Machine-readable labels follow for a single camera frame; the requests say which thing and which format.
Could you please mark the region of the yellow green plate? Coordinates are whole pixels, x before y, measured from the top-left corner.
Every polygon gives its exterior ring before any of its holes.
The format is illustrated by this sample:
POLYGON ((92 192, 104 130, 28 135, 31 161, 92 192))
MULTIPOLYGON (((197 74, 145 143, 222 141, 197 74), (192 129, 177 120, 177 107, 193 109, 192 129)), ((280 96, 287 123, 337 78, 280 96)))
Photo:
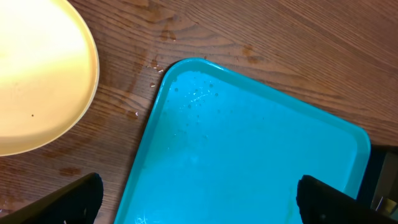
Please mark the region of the yellow green plate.
POLYGON ((1 155, 67 132, 89 108, 99 77, 94 38, 68 1, 2 1, 1 155))

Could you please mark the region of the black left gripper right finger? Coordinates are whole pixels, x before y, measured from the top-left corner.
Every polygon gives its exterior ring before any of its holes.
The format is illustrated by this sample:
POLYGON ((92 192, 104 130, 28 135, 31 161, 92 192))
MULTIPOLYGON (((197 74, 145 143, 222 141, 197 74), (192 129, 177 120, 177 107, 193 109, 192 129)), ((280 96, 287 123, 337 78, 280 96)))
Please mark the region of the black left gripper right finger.
POLYGON ((303 224, 397 224, 311 175, 299 180, 296 201, 303 224))

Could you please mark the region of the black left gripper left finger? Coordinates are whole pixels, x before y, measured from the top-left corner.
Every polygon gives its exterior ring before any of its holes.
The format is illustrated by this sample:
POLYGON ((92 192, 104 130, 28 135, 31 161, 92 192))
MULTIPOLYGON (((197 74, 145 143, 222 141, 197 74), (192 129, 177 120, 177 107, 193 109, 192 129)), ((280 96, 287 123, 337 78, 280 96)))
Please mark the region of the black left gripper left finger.
POLYGON ((1 224, 92 224, 103 201, 103 181, 90 173, 1 218, 1 224))

